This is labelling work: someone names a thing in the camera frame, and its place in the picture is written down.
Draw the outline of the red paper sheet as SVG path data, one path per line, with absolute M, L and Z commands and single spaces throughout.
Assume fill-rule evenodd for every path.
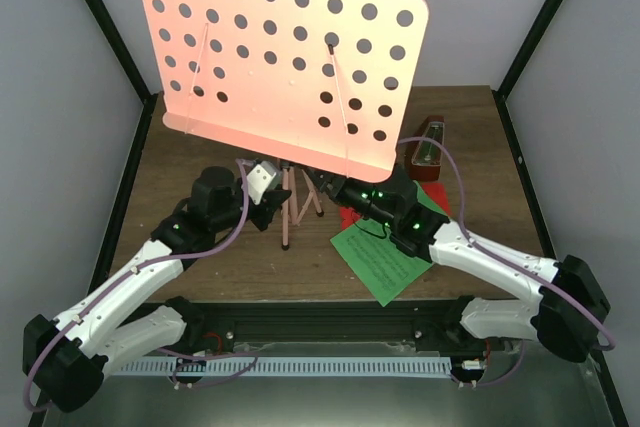
M 420 187 L 423 193 L 430 199 L 430 201 L 436 205 L 442 212 L 447 215 L 451 214 L 450 204 L 447 198 L 445 187 L 440 182 L 420 183 Z M 361 216 L 357 214 L 352 208 L 340 207 L 339 208 L 341 229 L 346 230 Z

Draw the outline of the reddish-brown wooden metronome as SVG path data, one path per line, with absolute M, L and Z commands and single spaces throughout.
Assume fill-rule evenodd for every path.
M 428 116 L 414 133 L 444 144 L 445 119 L 441 115 Z M 407 146 L 405 167 L 411 179 L 421 183 L 437 182 L 441 172 L 441 151 L 430 142 L 413 142 Z

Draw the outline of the green sheet music paper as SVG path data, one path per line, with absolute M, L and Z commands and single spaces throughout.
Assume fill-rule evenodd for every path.
M 361 220 L 351 208 L 340 207 L 342 230 L 331 244 L 383 307 L 433 266 L 420 258 L 407 257 L 389 238 L 389 229 L 373 220 Z

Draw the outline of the pink music stand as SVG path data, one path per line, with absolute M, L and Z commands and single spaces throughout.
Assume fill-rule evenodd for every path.
M 142 0 L 169 129 L 389 178 L 426 0 Z

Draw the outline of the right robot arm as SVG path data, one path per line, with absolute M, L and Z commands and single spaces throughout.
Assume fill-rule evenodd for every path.
M 311 167 L 305 172 L 334 203 L 385 227 L 404 255 L 457 269 L 511 294 L 509 300 L 468 300 L 444 325 L 451 347 L 465 350 L 488 337 L 531 340 L 574 363 L 599 348 L 610 303 L 584 260 L 538 257 L 468 231 L 423 205 L 420 186 L 401 166 L 381 183 Z

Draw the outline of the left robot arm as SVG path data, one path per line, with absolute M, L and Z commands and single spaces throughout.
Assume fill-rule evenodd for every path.
M 86 404 L 104 380 L 153 351 L 205 364 L 192 355 L 204 339 L 204 319 L 182 297 L 151 314 L 128 317 L 154 292 L 197 260 L 229 247 L 246 222 L 264 231 L 290 196 L 282 173 L 268 161 L 237 162 L 240 173 L 208 167 L 191 193 L 152 231 L 139 251 L 111 278 L 73 307 L 48 320 L 34 317 L 24 329 L 23 403 L 32 411 L 56 406 L 72 412 Z

